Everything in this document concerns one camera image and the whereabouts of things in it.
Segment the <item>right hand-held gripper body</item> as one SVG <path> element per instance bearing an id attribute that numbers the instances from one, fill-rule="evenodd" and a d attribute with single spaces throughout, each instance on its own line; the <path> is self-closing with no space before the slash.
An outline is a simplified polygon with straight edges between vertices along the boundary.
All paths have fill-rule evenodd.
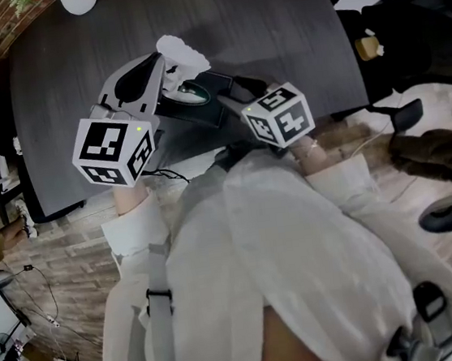
<path id="1" fill-rule="evenodd" d="M 279 148 L 289 147 L 315 128 L 306 97 L 289 82 L 254 101 L 241 113 L 258 140 Z"/>

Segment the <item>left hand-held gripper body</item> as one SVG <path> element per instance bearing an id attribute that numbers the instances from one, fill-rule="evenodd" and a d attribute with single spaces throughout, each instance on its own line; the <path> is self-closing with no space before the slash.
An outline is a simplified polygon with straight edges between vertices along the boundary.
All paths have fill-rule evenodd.
<path id="1" fill-rule="evenodd" d="M 72 163 L 91 184 L 133 187 L 156 150 L 159 122 L 95 104 L 79 121 Z"/>

